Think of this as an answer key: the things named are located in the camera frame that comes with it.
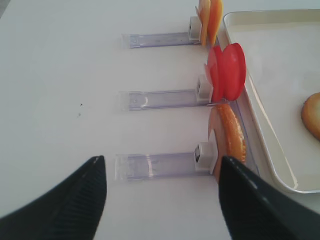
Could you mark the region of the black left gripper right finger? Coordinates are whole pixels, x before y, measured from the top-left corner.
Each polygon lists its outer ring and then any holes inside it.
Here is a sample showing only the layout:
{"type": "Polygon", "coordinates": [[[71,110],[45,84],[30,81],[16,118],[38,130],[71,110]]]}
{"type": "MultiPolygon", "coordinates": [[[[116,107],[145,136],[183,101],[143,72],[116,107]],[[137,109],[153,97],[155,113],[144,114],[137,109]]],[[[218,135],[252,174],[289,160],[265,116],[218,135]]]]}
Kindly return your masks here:
{"type": "Polygon", "coordinates": [[[233,240],[320,238],[318,213],[282,194],[234,157],[222,157],[218,190],[233,240]]]}

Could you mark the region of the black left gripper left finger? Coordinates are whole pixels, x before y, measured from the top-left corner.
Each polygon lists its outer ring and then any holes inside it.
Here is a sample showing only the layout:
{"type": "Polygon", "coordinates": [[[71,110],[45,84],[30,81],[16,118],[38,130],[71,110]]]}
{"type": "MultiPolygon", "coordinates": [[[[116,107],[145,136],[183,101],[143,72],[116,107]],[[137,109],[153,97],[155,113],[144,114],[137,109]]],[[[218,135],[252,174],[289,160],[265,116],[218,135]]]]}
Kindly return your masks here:
{"type": "Polygon", "coordinates": [[[105,158],[94,156],[50,191],[0,219],[2,240],[92,240],[107,199],[105,158]]]}

